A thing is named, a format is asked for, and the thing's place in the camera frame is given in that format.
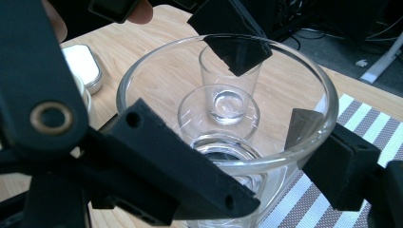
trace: striped placemat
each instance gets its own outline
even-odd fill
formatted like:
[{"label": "striped placemat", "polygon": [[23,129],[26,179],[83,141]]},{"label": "striped placemat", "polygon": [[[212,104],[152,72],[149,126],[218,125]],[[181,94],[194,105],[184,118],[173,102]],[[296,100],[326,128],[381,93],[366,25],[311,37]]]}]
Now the striped placemat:
[{"label": "striped placemat", "polygon": [[[337,122],[382,150],[378,163],[403,160],[403,123],[343,95],[339,99]],[[334,210],[302,171],[259,228],[266,227],[368,227],[371,205],[366,201],[359,212]]]}]

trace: light wood surface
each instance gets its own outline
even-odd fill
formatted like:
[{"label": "light wood surface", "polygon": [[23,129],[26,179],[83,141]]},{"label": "light wood surface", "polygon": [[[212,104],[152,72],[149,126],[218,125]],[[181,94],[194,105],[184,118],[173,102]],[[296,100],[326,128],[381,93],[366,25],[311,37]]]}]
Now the light wood surface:
[{"label": "light wood surface", "polygon": [[[62,48],[84,44],[91,48],[103,73],[103,87],[92,96],[96,127],[109,120],[116,112],[116,92],[119,82],[130,66],[149,51],[169,42],[196,36],[186,24],[189,14],[168,6],[154,9],[154,18],[147,25],[110,25],[74,40],[65,42]],[[324,68],[336,86],[338,96],[348,94],[362,103],[403,121],[403,99],[370,85]],[[0,200],[5,200],[29,188],[29,177],[19,174],[0,178]],[[94,227],[148,227],[143,222],[117,208],[91,210]],[[174,222],[172,227],[185,227]]]}]

